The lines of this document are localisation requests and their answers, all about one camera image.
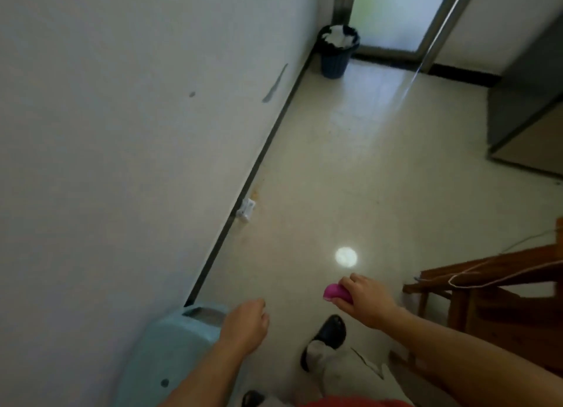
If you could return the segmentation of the grey cabinet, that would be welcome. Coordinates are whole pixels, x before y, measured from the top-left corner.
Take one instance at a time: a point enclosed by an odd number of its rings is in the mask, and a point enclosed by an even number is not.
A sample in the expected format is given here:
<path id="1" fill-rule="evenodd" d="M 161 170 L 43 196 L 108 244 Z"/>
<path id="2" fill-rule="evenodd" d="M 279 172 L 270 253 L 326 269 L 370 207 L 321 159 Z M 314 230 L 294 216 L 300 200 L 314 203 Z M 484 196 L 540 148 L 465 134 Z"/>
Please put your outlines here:
<path id="1" fill-rule="evenodd" d="M 487 157 L 563 180 L 563 11 L 488 92 Z"/>

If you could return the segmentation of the light blue plastic container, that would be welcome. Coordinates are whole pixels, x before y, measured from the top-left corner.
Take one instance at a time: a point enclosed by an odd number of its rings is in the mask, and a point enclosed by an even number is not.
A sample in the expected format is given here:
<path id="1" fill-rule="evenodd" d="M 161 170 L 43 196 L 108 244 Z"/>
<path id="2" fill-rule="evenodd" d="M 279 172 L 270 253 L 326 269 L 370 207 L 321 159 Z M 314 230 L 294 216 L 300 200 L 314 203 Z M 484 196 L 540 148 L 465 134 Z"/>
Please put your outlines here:
<path id="1" fill-rule="evenodd" d="M 218 341 L 229 312 L 193 304 L 151 322 L 124 368 L 111 407 L 158 407 Z"/>

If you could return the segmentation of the grey trousers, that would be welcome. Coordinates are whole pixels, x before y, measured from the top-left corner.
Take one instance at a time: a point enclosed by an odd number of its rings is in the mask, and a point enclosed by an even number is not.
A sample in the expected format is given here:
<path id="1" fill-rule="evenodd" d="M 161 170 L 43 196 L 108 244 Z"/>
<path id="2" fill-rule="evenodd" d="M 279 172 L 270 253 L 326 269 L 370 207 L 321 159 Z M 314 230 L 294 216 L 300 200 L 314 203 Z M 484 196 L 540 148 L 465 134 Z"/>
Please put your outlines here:
<path id="1" fill-rule="evenodd" d="M 398 400 L 414 407 L 386 364 L 377 366 L 350 347 L 333 349 L 320 340 L 305 352 L 308 372 L 324 396 Z"/>

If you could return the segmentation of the brown wooden furniture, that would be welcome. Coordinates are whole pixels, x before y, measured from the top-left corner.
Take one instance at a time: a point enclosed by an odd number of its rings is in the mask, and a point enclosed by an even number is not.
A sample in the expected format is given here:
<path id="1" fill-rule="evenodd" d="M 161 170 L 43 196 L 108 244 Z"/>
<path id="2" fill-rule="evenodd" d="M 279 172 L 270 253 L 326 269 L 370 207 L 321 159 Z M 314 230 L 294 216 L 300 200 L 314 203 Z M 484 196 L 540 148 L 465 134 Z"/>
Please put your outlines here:
<path id="1" fill-rule="evenodd" d="M 426 269 L 404 294 L 449 301 L 447 327 L 475 336 L 563 378 L 563 217 L 555 242 Z"/>

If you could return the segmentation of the small white plastic object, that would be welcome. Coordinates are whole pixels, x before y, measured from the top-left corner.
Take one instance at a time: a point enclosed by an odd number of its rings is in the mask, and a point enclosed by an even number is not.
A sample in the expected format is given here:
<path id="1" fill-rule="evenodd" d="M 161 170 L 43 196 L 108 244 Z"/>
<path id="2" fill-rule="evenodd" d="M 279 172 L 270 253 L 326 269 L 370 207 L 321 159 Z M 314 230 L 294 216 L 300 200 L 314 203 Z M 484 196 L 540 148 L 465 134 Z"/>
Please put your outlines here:
<path id="1" fill-rule="evenodd" d="M 236 218 L 248 223 L 252 217 L 255 207 L 255 200 L 251 198 L 243 199 L 238 210 L 235 213 Z"/>

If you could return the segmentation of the person's left forearm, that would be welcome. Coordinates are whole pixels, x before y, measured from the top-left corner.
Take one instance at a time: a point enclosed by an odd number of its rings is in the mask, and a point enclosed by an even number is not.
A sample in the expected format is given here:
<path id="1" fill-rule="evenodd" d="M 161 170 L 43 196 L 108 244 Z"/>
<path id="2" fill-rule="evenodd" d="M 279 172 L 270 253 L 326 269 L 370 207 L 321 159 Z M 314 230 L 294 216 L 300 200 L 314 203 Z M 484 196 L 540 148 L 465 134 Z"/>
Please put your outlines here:
<path id="1" fill-rule="evenodd" d="M 243 361 L 259 340 L 219 339 L 158 407 L 226 407 Z"/>

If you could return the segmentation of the dark blue trash bin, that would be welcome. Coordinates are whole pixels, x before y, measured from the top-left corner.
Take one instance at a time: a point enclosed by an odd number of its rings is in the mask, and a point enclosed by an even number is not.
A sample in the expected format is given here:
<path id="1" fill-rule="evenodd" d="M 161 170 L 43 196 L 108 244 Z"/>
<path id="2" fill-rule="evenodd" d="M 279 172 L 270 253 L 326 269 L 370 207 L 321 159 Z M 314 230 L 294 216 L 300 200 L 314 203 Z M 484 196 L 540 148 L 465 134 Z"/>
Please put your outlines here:
<path id="1" fill-rule="evenodd" d="M 360 43 L 348 50 L 337 50 L 324 43 L 320 37 L 321 33 L 324 33 L 327 29 L 327 26 L 320 29 L 316 38 L 315 51 L 320 55 L 321 74 L 327 79 L 336 80 L 344 75 L 351 56 L 360 47 Z"/>

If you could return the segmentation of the pink rounded plastic object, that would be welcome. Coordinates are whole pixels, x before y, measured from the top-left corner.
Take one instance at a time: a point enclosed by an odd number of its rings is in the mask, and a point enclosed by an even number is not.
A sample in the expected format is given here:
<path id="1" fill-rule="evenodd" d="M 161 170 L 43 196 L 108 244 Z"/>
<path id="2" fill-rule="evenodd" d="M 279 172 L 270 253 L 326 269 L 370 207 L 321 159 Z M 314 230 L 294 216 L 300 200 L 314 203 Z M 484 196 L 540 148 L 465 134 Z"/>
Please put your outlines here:
<path id="1" fill-rule="evenodd" d="M 323 299 L 327 302 L 332 302 L 334 299 L 341 299 L 350 305 L 354 304 L 354 300 L 348 289 L 339 283 L 328 285 L 323 292 Z"/>

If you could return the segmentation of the white crumpled paper trash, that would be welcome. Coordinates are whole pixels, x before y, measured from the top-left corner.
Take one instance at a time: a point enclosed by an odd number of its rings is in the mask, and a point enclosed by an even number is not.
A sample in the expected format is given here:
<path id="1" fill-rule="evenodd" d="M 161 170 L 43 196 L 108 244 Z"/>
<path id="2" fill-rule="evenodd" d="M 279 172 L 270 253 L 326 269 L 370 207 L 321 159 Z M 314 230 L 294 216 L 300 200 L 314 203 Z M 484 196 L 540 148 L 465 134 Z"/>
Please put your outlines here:
<path id="1" fill-rule="evenodd" d="M 360 43 L 357 30 L 348 25 L 327 26 L 328 29 L 321 33 L 322 41 L 337 50 L 348 50 Z"/>

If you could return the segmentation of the person's left hand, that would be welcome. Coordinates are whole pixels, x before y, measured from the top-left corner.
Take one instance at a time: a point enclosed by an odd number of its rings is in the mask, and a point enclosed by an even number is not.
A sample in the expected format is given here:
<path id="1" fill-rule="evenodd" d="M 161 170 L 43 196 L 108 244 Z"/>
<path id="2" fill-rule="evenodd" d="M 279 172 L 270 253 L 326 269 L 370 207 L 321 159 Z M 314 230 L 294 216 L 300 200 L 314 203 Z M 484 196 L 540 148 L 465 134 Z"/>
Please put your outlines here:
<path id="1" fill-rule="evenodd" d="M 261 345 L 267 333 L 257 332 L 254 326 L 253 299 L 251 299 L 239 304 L 227 314 L 219 341 L 244 359 Z"/>

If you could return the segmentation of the frosted glass door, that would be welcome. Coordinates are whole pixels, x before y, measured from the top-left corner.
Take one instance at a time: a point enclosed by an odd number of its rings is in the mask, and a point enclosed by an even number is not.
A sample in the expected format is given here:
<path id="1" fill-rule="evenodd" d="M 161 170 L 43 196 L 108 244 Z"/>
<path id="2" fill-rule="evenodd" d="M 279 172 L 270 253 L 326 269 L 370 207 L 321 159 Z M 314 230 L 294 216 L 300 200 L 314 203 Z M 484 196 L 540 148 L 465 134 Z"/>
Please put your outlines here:
<path id="1" fill-rule="evenodd" d="M 334 0 L 333 24 L 355 28 L 362 62 L 428 73 L 472 0 Z"/>

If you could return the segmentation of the person's right hand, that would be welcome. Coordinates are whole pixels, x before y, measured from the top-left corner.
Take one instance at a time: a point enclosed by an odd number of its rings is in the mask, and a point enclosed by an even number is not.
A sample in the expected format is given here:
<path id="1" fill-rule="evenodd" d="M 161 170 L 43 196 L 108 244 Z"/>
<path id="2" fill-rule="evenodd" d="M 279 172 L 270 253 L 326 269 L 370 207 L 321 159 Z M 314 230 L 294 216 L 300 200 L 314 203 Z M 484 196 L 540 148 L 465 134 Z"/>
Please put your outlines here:
<path id="1" fill-rule="evenodd" d="M 369 306 L 367 308 L 339 309 L 366 327 L 386 332 L 392 319 L 400 311 L 400 307 L 383 283 L 369 277 L 366 278 L 369 280 Z"/>

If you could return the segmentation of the person's right forearm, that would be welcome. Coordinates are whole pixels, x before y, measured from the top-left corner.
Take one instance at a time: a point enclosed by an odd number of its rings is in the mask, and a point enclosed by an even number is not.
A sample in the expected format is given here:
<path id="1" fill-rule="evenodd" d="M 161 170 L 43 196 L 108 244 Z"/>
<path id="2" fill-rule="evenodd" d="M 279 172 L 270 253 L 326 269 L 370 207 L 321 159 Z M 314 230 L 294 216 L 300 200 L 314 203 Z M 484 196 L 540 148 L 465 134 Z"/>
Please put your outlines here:
<path id="1" fill-rule="evenodd" d="M 398 307 L 379 326 L 421 358 L 463 405 L 563 407 L 563 379 L 484 340 Z"/>

